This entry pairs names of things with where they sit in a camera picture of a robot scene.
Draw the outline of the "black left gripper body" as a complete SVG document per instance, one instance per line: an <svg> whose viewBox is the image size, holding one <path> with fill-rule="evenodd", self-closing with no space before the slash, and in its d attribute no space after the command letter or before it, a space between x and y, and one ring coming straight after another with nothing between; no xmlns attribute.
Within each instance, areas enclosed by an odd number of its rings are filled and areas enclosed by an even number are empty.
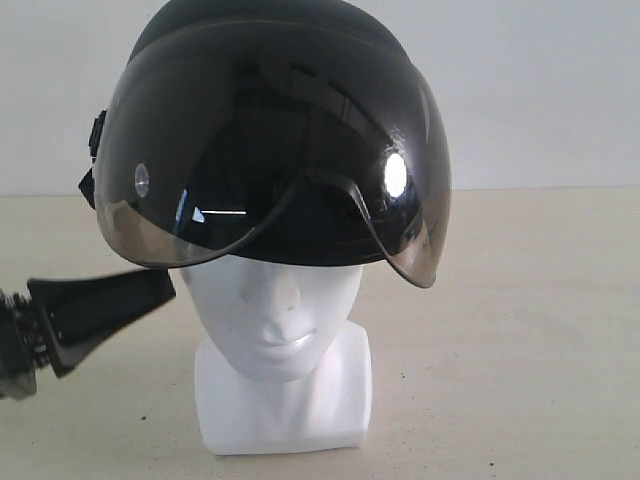
<svg viewBox="0 0 640 480"><path fill-rule="evenodd" d="M34 396L37 372L54 364L48 309L32 286L27 294L1 291L1 399Z"/></svg>

